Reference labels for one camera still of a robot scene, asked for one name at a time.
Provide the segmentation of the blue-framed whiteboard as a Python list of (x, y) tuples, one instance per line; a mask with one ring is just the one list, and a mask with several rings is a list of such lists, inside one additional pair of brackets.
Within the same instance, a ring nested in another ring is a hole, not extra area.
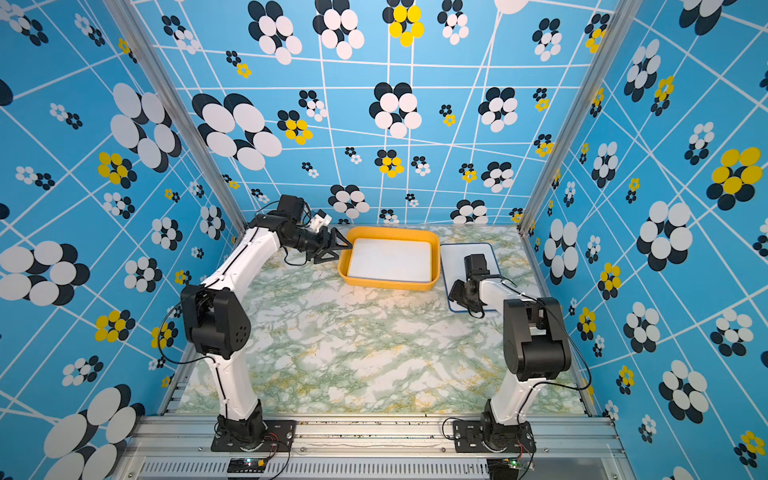
[[(446, 294), (456, 280), (466, 281), (464, 257), (470, 254), (484, 254), (491, 275), (480, 284), (480, 298), (486, 311), (501, 311), (504, 301), (512, 297), (510, 288), (501, 284), (502, 275), (492, 246), (489, 243), (441, 244), (440, 258)], [(463, 308), (448, 308), (454, 313), (469, 313)]]

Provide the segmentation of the yellow-framed whiteboard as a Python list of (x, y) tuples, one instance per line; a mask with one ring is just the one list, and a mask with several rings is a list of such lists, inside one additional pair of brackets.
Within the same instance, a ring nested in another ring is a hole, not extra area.
[(367, 280), (429, 283), (432, 273), (429, 242), (361, 238), (354, 242), (347, 275)]

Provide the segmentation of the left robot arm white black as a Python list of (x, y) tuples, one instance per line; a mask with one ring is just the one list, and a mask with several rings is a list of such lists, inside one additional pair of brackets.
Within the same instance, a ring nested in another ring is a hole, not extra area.
[(218, 394), (215, 434), (222, 448), (255, 450), (274, 438), (263, 420), (243, 353), (251, 336), (251, 321), (242, 305), (248, 287), (281, 250), (294, 249), (315, 264), (339, 260), (352, 243), (329, 223), (323, 212), (307, 226), (300, 215), (285, 211), (258, 215), (224, 263), (180, 295), (186, 339), (209, 367)]

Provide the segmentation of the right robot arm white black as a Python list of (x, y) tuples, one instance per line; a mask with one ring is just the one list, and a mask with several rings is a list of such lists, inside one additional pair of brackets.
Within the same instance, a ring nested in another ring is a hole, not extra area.
[(457, 280), (448, 298), (470, 314), (483, 315), (486, 307), (502, 314), (507, 372), (479, 420), (484, 448), (494, 453), (518, 448), (533, 453), (528, 411), (541, 389), (555, 385), (572, 363), (559, 303), (523, 293), (499, 276)]

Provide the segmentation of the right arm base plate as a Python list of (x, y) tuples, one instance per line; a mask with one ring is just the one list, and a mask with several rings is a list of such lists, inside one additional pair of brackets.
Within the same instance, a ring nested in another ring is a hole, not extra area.
[(457, 453), (531, 454), (537, 450), (529, 422), (519, 425), (453, 420), (451, 437)]

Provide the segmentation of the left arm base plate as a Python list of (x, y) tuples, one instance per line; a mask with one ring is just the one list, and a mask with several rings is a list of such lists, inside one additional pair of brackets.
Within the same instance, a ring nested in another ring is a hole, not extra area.
[(225, 419), (219, 415), (211, 444), (213, 452), (289, 452), (298, 422), (295, 420)]

